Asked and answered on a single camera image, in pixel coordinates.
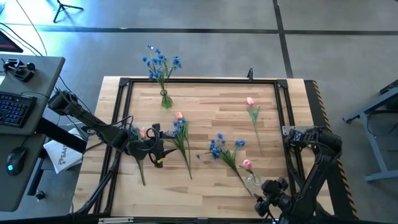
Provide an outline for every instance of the glass vase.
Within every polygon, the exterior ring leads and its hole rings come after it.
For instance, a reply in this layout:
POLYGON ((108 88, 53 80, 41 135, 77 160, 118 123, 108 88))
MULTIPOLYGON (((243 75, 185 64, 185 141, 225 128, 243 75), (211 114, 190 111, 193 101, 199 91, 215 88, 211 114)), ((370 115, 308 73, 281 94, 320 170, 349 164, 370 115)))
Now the glass vase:
POLYGON ((162 91, 160 91, 160 95, 162 95, 162 106, 166 109, 172 107, 173 100, 168 96, 167 90, 162 89, 162 91))
POLYGON ((259 175, 249 175, 245 178, 244 184, 251 192, 261 190, 262 178, 259 175))

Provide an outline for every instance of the wooden tabletop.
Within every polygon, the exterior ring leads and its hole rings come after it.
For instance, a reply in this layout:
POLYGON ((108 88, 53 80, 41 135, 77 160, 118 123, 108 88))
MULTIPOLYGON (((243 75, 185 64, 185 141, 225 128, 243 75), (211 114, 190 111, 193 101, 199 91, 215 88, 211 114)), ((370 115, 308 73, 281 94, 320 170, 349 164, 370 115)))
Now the wooden tabletop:
MULTIPOLYGON (((95 115, 106 123, 111 122, 119 79, 120 77, 104 77, 103 80, 95 115)), ((313 125, 303 80, 287 81, 296 125, 313 125)), ((122 118, 126 92, 127 90, 124 91, 121 101, 118 120, 122 118)), ((223 133, 230 148, 236 139, 247 142, 237 155, 237 164, 244 159, 252 160, 254 172, 264 180, 287 177, 274 87, 266 84, 169 83, 169 96, 174 101, 169 110, 160 106, 159 92, 157 83, 134 84, 129 109, 129 114, 134 115, 133 125, 148 128, 154 123, 160 123, 162 130, 173 130, 175 113, 181 111, 190 123, 193 180, 189 178, 181 153, 175 151, 167 156, 162 169, 155 168, 148 157, 145 159, 147 185, 143 186, 135 159, 123 154, 111 215, 259 218, 254 210, 256 199, 249 196, 223 161, 215 161, 210 156, 203 156, 198 160, 195 155, 208 152, 210 140, 218 133, 223 133), (257 124, 262 139, 263 157, 257 146, 252 121, 246 111, 246 98, 249 96, 261 107, 257 124)), ((281 96, 285 109, 283 93, 281 96)), ((97 142, 99 140, 92 137, 87 146, 97 142)), ((165 148, 170 149, 172 146, 166 143, 165 148)), ((75 208, 80 208, 98 185, 104 151, 105 145, 101 145, 85 154, 73 199, 75 208)), ((303 150, 302 159, 305 173, 308 174, 314 161, 313 153, 303 150)), ((241 170, 241 175, 245 177, 247 173, 241 170)), ((104 192, 103 207, 108 188, 104 192)), ((333 213, 326 183, 317 199, 326 211, 333 213)), ((278 208, 270 208, 274 216, 280 215, 278 208)))

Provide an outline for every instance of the concrete floor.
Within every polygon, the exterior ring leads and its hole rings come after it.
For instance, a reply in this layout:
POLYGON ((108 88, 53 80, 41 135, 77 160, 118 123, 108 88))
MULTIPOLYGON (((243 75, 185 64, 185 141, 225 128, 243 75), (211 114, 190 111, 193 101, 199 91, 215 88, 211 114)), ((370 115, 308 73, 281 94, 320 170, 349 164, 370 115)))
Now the concrete floor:
MULTIPOLYGON (((20 2, 35 24, 61 28, 277 29, 272 0, 64 0, 85 10, 68 9, 68 16, 62 12, 56 24, 52 23, 55 0, 20 2)), ((280 0, 279 6, 284 29, 398 30, 394 0, 280 0)), ((29 21, 14 1, 6 4, 0 21, 13 24, 21 37, 44 52, 34 30, 23 25, 29 21)), ((91 110, 104 76, 147 75, 141 61, 147 44, 181 56, 184 67, 175 75, 243 77, 252 67, 255 77, 287 77, 277 34, 40 34, 48 55, 66 58, 61 76, 91 110)), ((294 78, 318 82, 332 129, 343 138, 342 160, 363 220, 398 222, 398 178, 365 182, 364 175, 379 171, 376 160, 362 125, 357 121, 348 125, 341 118, 377 97, 382 87, 397 78, 397 42, 398 35, 286 35, 294 78)), ((51 111, 44 116, 58 120, 51 111)), ((67 123, 61 119, 60 124, 67 123)), ((46 171, 39 188, 48 197, 40 202, 24 197, 16 212, 2 212, 0 219, 68 213, 77 177, 77 171, 59 175, 46 171)))

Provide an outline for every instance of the desk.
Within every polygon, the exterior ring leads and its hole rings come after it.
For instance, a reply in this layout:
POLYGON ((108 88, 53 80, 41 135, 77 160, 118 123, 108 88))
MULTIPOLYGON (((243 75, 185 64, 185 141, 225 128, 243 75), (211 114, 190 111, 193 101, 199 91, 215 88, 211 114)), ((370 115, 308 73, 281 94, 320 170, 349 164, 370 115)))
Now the desk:
POLYGON ((8 58, 18 58, 24 64, 32 62, 36 66, 35 75, 27 83, 20 82, 10 73, 5 74, 5 77, 1 78, 2 84, 0 85, 0 91, 15 94, 21 94, 23 91, 33 91, 46 96, 44 97, 35 93, 25 93, 25 95, 36 97, 37 101, 23 128, 0 126, 0 179, 2 181, 0 185, 0 192, 2 192, 0 211, 12 212, 18 208, 21 202, 26 185, 42 150, 46 135, 60 142, 65 142, 65 138, 73 139, 76 141, 75 143, 81 145, 82 148, 84 148, 85 142, 78 139, 76 136, 71 134, 68 135, 67 131, 64 131, 50 121, 42 118, 44 109, 47 106, 47 101, 65 62, 63 57, 0 55, 0 58, 4 60, 8 58), (14 148, 23 143, 27 136, 29 137, 24 146, 29 150, 25 157, 24 169, 20 174, 10 176, 6 172, 7 157, 14 148))
MULTIPOLYGON (((113 115, 119 79, 120 77, 104 77, 99 94, 95 115, 107 123, 110 123, 113 115)), ((306 82, 291 79, 287 80, 287 83, 296 125, 314 125, 306 82)), ((190 122, 193 180, 189 178, 182 155, 176 151, 168 155, 163 169, 154 168, 149 159, 145 159, 144 174, 147 185, 143 186, 135 159, 123 154, 111 216, 259 218, 254 210, 255 199, 248 196, 242 183, 227 165, 222 161, 214 161, 210 156, 198 160, 195 155, 207 152, 210 139, 215 138, 217 133, 223 133, 229 144, 233 144, 235 139, 244 139, 247 142, 237 155, 238 164, 248 158, 254 163, 254 172, 263 178, 286 177, 273 86, 169 83, 168 92, 174 101, 170 110, 161 108, 159 91, 157 83, 134 84, 129 107, 129 114, 134 115, 133 125, 148 128, 153 123, 160 123, 162 130, 171 130, 175 113, 181 111, 190 122), (248 96, 253 97, 261 106, 257 123, 264 157, 259 153, 252 121, 246 111, 248 96)), ((122 111, 123 103, 119 110, 119 120, 122 111)), ((90 138, 87 146, 97 142, 96 138, 90 138)), ((169 143, 165 144, 165 148, 171 147, 169 143)), ((73 199, 75 208, 80 208, 97 186, 104 150, 105 146, 101 145, 85 154, 73 199)), ((302 160, 305 173, 308 174, 314 161, 312 152, 304 150, 302 160)), ((241 171, 242 176, 247 175, 245 171, 241 171)), ((352 217, 355 211, 351 209, 354 206, 353 202, 351 206, 348 201, 350 195, 347 196, 344 185, 336 187, 337 184, 343 183, 341 176, 335 175, 333 178, 339 179, 333 184, 333 190, 325 183, 317 200, 330 213, 345 213, 344 215, 352 217), (338 197, 337 194, 333 197, 333 202, 332 192, 339 192, 338 197)), ((107 192, 108 189, 105 189, 102 208, 107 192)), ((270 208, 273 215, 278 217, 280 210, 270 208)))

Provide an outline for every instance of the pink flower bud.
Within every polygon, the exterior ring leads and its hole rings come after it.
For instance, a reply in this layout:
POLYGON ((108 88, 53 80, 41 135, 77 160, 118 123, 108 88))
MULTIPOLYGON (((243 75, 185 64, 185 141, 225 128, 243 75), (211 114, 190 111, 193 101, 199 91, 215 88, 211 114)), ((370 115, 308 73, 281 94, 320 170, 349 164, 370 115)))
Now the pink flower bud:
POLYGON ((253 165, 251 164, 251 161, 249 159, 245 159, 241 165, 244 169, 252 169, 253 165))
POLYGON ((141 135, 141 138, 144 139, 146 137, 145 128, 139 130, 139 134, 141 135))
POLYGON ((254 100, 251 97, 248 97, 248 105, 253 105, 254 100))
POLYGON ((183 118, 181 112, 177 112, 177 113, 175 114, 175 117, 176 117, 177 119, 182 119, 182 118, 183 118))

